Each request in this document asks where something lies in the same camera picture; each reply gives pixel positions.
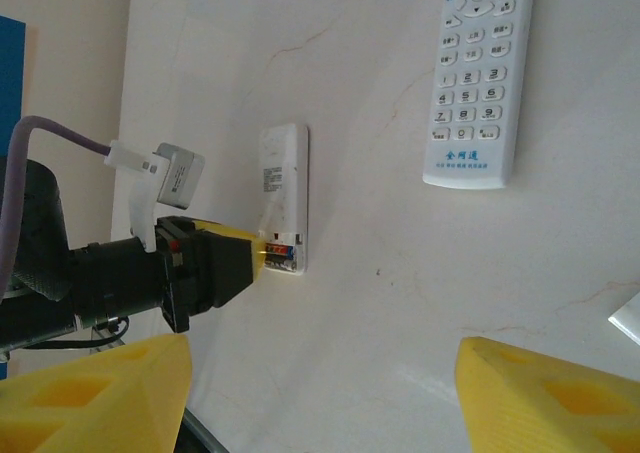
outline white wall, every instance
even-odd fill
[[[103,143],[117,137],[128,14],[129,0],[0,0],[0,15],[28,28],[23,113]],[[32,137],[29,156],[58,178],[70,246],[108,241],[114,172],[101,158],[42,132]],[[69,358],[14,357],[13,373]]]

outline purple cable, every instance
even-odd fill
[[[7,169],[4,179],[4,197],[0,212],[0,303],[7,291],[20,241],[24,188],[27,174],[27,152],[31,132],[40,128],[54,133],[103,156],[108,156],[111,148],[62,126],[55,121],[40,116],[25,116],[13,128]]]

